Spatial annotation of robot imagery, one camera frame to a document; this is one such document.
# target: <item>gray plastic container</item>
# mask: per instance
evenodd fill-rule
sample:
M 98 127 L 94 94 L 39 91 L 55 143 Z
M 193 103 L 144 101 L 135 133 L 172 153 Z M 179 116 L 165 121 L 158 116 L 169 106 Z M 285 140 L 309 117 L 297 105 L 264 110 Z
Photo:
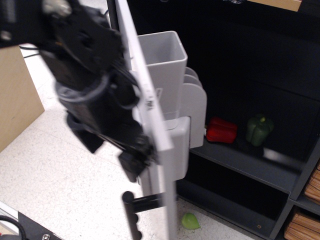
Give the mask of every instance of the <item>gray plastic container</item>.
M 179 117 L 188 56 L 175 31 L 138 36 L 165 120 Z

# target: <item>cardboard box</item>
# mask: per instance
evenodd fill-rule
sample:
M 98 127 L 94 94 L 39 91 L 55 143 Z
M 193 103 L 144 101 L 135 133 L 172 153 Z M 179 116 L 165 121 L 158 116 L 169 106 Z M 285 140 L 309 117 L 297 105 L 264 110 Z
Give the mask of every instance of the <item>cardboard box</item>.
M 43 112 L 18 46 L 0 50 L 0 152 Z

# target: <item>tiled floor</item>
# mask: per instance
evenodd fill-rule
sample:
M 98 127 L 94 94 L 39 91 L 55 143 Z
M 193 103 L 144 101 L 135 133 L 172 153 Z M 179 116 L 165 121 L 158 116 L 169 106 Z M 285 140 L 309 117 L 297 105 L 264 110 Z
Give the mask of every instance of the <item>tiled floor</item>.
M 107 9 L 105 0 L 82 2 Z M 48 68 L 39 56 L 25 61 L 45 112 L 0 153 L 0 201 L 66 240 L 131 239 L 120 198 L 128 190 L 142 193 L 127 180 L 119 151 L 105 143 L 90 154 L 65 123 Z M 179 240 L 260 239 L 181 199 L 177 206 L 179 218 L 191 212 L 201 225 L 193 231 L 179 225 Z M 144 240 L 157 240 L 150 215 L 140 214 L 139 229 Z

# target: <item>black handle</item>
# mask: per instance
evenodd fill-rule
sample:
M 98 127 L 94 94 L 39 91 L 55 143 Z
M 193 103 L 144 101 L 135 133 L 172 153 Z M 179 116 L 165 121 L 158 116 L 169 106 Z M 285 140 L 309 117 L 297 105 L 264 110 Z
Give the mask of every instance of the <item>black handle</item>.
M 137 227 L 137 222 L 139 218 L 136 213 L 162 207 L 161 194 L 135 198 L 132 192 L 126 191 L 122 195 L 122 201 L 123 201 L 126 217 L 128 219 L 132 239 L 141 240 L 142 233 L 138 230 L 138 227 Z

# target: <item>black shelving unit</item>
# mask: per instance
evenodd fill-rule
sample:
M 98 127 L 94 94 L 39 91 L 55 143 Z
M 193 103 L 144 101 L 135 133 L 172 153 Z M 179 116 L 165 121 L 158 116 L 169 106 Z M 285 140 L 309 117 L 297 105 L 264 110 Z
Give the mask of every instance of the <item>black shelving unit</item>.
M 295 207 L 320 216 L 303 195 L 320 158 L 317 2 L 292 12 L 253 2 L 128 0 L 139 35 L 178 33 L 207 93 L 206 121 L 238 125 L 233 144 L 204 140 L 190 151 L 178 194 L 266 240 L 284 240 Z M 275 128 L 253 147 L 246 125 L 259 113 Z
M 203 146 L 191 149 L 190 152 L 287 194 L 293 190 L 300 175 L 298 171 L 278 165 L 277 160 L 273 160 L 273 164 L 267 158 L 240 152 L 226 144 L 205 140 Z

